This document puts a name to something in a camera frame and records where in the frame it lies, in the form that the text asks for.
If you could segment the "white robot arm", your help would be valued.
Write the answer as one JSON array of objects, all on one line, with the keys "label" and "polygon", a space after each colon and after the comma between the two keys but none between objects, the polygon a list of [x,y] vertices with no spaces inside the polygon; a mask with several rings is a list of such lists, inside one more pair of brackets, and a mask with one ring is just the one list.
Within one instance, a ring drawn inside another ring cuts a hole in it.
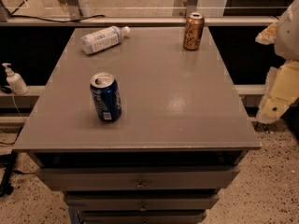
[{"label": "white robot arm", "polygon": [[256,115],[258,122],[271,124],[299,98],[299,0],[294,0],[277,22],[258,33],[255,41],[273,44],[276,55],[285,60],[280,68],[270,68]]}]

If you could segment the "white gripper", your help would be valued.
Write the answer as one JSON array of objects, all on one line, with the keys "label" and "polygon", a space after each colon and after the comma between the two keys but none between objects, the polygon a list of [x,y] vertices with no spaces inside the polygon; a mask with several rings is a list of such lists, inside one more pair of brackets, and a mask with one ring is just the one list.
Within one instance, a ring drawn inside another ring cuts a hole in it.
[{"label": "white gripper", "polygon": [[[263,29],[255,38],[263,45],[273,44],[278,24],[273,22]],[[266,102],[270,98],[270,117],[265,111]],[[299,98],[299,62],[285,62],[277,70],[271,66],[264,84],[264,95],[259,103],[256,115],[258,122],[271,124],[280,118]]]}]

